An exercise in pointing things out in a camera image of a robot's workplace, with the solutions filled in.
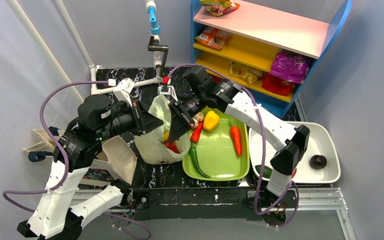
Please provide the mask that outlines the red strawberry fruit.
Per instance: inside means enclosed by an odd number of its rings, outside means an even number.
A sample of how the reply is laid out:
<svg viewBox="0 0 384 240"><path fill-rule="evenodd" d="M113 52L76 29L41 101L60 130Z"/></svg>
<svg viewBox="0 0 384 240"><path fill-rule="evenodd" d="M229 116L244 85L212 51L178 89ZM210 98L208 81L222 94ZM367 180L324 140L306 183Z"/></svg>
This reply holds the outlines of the red strawberry fruit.
<svg viewBox="0 0 384 240"><path fill-rule="evenodd" d="M179 151L179 149L177 148L177 145L176 145L175 142L170 143L170 142L168 142L168 141L165 141L165 142L164 142L164 145L165 145L165 147L166 147L168 150L174 152L175 154L180 154L180 151Z"/></svg>

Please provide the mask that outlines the translucent white plastic bag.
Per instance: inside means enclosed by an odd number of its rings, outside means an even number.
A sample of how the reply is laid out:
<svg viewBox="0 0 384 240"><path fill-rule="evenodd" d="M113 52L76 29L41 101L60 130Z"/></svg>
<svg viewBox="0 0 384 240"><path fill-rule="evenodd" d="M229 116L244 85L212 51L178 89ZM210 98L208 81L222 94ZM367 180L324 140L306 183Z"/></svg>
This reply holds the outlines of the translucent white plastic bag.
<svg viewBox="0 0 384 240"><path fill-rule="evenodd" d="M179 162L187 155L191 147L190 138L187 134L174 142L178 150L177 153L164 144L164 134L171 126L169 103L170 101L164 95L156 96L149 107L148 113L162 120L163 125L150 133L134 137L135 146L147 164L161 165Z"/></svg>

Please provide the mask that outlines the beige canvas tote bag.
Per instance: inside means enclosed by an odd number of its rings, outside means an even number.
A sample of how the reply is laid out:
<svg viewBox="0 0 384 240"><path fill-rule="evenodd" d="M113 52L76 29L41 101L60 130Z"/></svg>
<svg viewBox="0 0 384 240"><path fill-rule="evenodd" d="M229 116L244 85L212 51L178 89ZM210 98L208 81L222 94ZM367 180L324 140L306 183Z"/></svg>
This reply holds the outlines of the beige canvas tote bag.
<svg viewBox="0 0 384 240"><path fill-rule="evenodd" d="M33 129L32 131L39 142L24 148L22 151L27 155L30 162L40 163L50 170L53 160L52 154L56 146L44 129ZM120 136L115 136L102 143L102 152L95 157L80 183L103 187L113 180L122 179L131 184L136 166L135 153Z"/></svg>

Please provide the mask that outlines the yellow banana bunch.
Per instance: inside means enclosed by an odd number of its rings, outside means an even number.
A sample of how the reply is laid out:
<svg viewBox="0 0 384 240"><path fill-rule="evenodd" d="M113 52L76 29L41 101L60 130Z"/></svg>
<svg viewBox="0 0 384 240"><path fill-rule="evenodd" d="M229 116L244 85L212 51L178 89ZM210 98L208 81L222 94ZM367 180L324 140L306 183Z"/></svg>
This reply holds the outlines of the yellow banana bunch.
<svg viewBox="0 0 384 240"><path fill-rule="evenodd" d="M169 135L170 135L170 132L168 130L166 130L163 134L163 138L162 138L162 142L166 142L169 140Z"/></svg>

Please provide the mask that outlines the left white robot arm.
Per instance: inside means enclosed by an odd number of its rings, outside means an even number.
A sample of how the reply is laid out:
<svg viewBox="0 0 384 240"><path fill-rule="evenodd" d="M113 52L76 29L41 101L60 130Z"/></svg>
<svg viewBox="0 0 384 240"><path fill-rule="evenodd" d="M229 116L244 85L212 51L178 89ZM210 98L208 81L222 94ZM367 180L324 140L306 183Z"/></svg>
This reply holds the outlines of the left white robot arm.
<svg viewBox="0 0 384 240"><path fill-rule="evenodd" d="M108 209L119 205L130 184L116 179L88 200L71 206L72 198L105 140L130 132L147 134L163 125L138 101L112 104L106 95L88 96L77 109L78 118L59 138L46 191L32 216L17 226L25 238L76 240L83 228Z"/></svg>

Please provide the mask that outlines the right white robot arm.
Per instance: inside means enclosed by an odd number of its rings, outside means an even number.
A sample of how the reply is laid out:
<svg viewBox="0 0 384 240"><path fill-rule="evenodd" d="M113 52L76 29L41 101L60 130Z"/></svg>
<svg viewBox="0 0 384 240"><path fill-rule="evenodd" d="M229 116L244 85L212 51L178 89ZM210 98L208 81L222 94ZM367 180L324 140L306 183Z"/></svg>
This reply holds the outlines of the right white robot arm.
<svg viewBox="0 0 384 240"><path fill-rule="evenodd" d="M308 148L310 130L304 125L295 127L270 113L257 103L246 87L228 78L216 82L203 65L190 63L188 67L183 78L190 85L192 93L182 102L169 104L169 142L190 131L194 125L193 116L206 107L234 117L263 137L264 152L266 143L270 143L277 151L270 161L272 174L265 192L282 196L289 188L293 171Z"/></svg>

